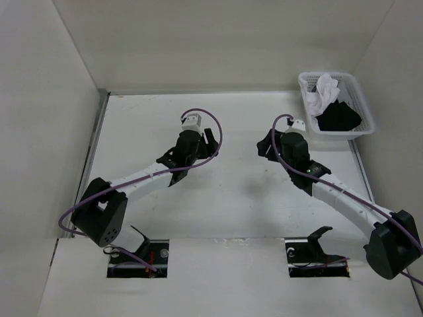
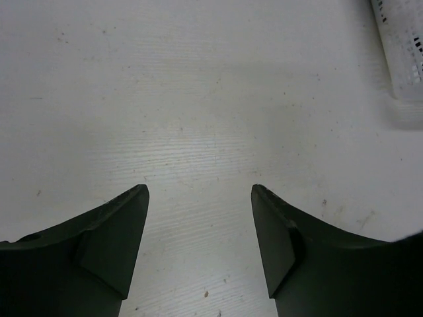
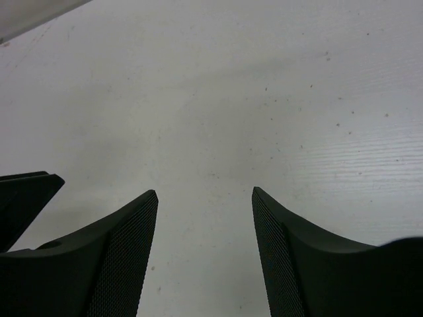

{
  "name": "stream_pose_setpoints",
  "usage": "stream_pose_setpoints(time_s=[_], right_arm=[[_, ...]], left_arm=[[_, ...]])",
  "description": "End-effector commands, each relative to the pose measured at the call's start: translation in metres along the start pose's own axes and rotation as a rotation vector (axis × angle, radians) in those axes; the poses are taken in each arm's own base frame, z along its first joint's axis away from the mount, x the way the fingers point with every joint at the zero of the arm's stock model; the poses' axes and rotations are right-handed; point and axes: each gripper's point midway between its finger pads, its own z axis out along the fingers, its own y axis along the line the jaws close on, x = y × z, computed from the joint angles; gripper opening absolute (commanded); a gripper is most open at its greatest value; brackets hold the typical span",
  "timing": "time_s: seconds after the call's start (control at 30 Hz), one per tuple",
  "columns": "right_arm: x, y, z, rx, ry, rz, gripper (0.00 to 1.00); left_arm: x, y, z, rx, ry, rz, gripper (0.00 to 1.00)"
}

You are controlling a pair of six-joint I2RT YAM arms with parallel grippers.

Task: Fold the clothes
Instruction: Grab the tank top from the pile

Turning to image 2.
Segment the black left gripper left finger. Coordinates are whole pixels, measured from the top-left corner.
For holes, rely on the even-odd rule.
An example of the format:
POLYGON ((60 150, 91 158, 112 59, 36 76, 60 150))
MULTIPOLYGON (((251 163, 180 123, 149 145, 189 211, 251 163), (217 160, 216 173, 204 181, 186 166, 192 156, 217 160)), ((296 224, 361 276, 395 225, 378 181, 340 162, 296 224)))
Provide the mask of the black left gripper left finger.
POLYGON ((140 184, 63 223, 1 243, 2 316, 117 316, 147 217, 140 184))

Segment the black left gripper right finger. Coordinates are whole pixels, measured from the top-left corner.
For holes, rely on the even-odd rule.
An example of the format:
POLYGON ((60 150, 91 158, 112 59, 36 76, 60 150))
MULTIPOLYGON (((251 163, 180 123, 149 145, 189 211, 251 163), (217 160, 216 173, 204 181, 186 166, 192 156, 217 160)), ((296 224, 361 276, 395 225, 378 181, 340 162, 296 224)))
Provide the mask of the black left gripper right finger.
POLYGON ((252 214, 279 316, 421 316, 422 234, 394 242, 332 226, 256 184, 252 214))

